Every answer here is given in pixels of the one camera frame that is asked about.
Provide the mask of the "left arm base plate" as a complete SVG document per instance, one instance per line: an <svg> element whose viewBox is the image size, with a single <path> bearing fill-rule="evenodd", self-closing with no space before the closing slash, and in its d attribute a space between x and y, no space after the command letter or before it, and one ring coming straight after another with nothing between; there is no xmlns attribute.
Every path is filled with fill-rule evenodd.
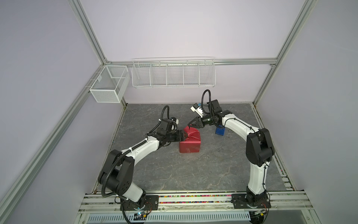
<svg viewBox="0 0 358 224"><path fill-rule="evenodd" d="M159 195L146 195L138 202L121 199L125 211L156 211L159 206Z"/></svg>

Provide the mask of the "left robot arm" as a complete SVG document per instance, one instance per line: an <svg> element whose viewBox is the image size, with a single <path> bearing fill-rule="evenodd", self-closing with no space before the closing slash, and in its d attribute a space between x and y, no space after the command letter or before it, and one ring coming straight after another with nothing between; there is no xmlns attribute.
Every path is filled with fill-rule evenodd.
<svg viewBox="0 0 358 224"><path fill-rule="evenodd" d="M158 124L145 135L144 140L124 150L112 150L98 176L101 196L117 196L144 207L146 192L133 183L134 168L150 153L187 138L187 134L178 129L178 123L177 118L170 117L170 107L165 105Z"/></svg>

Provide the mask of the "dark red wrapping paper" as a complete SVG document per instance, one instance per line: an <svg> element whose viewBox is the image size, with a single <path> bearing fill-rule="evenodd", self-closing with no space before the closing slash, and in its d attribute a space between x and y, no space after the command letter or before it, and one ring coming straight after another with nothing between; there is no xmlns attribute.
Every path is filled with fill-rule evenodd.
<svg viewBox="0 0 358 224"><path fill-rule="evenodd" d="M201 146L201 136L198 129L185 127L187 138L179 143L180 153L198 153Z"/></svg>

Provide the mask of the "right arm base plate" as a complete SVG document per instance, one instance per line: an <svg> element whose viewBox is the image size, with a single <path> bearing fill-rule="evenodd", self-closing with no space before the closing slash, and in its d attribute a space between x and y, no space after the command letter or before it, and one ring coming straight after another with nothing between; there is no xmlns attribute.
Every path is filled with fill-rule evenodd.
<svg viewBox="0 0 358 224"><path fill-rule="evenodd" d="M271 203L267 194L232 194L231 203L235 209L270 209Z"/></svg>

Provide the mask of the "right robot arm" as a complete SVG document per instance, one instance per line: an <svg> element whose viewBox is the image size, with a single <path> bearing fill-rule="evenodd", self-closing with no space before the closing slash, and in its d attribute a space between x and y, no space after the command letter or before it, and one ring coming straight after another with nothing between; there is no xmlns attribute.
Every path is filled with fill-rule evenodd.
<svg viewBox="0 0 358 224"><path fill-rule="evenodd" d="M189 122L189 128L200 129L214 125L219 129L228 128L245 140L245 155L250 162L250 177L246 196L242 201L250 208L257 208L260 205L270 208L266 178L275 149L269 130L250 125L231 111L222 110L218 100L212 100L209 89L203 92L201 102L194 104L191 110L198 116Z"/></svg>

